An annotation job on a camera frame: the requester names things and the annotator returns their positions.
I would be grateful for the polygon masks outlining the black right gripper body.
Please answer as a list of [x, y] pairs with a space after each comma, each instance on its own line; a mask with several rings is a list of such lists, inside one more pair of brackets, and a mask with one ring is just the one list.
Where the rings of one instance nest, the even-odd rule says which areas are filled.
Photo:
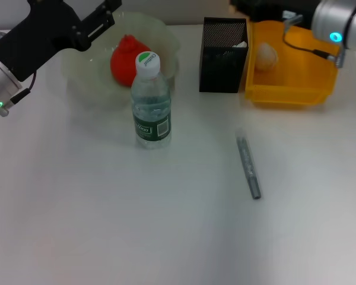
[[314, 0], [230, 0], [230, 4], [253, 22], [284, 21], [296, 15], [309, 22], [314, 14]]

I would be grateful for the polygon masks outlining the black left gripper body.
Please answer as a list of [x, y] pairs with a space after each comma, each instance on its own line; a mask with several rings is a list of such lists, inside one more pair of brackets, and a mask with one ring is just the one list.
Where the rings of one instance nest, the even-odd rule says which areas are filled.
[[63, 0], [28, 0], [30, 12], [0, 39], [0, 62], [23, 82], [64, 49], [85, 51], [88, 37]]

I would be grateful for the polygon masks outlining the white paper ball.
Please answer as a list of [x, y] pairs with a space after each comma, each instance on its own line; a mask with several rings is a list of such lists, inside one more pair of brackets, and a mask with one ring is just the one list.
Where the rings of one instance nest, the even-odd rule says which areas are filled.
[[276, 50], [268, 43], [261, 43], [258, 46], [255, 69], [258, 71], [269, 71], [278, 63]]

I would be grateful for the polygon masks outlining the red-orange toy orange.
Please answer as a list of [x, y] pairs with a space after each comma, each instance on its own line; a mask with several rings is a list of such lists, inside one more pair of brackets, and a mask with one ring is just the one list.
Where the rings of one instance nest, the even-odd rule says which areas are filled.
[[120, 40], [110, 59], [113, 78], [121, 85], [130, 87], [136, 76], [136, 57], [150, 48], [133, 35], [126, 34]]

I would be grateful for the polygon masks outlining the clear green-label water bottle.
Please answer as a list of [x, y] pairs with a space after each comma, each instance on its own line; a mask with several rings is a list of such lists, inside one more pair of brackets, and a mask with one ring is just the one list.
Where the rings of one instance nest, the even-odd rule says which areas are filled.
[[135, 67], [131, 99], [136, 138], [145, 148], [164, 147], [171, 138], [171, 94], [160, 57], [152, 51], [141, 52]]

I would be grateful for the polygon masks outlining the grey marker pen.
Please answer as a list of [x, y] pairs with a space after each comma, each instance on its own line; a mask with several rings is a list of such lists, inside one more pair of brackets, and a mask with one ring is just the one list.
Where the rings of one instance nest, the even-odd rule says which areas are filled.
[[242, 129], [236, 131], [236, 143], [251, 196], [254, 200], [259, 200], [262, 195], [260, 192], [258, 175], [246, 133]]

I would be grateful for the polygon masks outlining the green glass fruit plate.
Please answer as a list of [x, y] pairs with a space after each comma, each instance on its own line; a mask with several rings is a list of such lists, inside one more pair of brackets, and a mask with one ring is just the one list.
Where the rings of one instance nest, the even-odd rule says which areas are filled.
[[179, 70], [180, 42], [161, 20], [141, 12], [114, 12], [115, 24], [96, 39], [89, 50], [63, 50], [62, 75], [72, 86], [73, 100], [89, 109], [116, 110], [130, 101], [131, 91], [111, 75], [110, 58], [120, 40], [132, 35], [161, 59], [161, 72], [174, 88]]

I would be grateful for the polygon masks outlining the black mesh pen holder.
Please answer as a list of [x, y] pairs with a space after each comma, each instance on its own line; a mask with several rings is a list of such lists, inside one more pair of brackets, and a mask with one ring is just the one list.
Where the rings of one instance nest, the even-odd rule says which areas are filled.
[[245, 18], [205, 17], [199, 67], [201, 93], [237, 93], [246, 63], [247, 48], [233, 45], [247, 42]]

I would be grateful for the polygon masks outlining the yellow plastic bin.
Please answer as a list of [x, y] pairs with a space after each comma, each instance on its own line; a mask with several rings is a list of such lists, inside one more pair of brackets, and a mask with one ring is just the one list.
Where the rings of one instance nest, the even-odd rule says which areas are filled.
[[[332, 94], [338, 69], [335, 64], [304, 49], [323, 50], [331, 55], [338, 46], [321, 42], [310, 30], [263, 21], [249, 24], [249, 63], [245, 98], [262, 106], [313, 106], [322, 104]], [[255, 69], [258, 46], [268, 43], [278, 54], [278, 63], [269, 71]]]

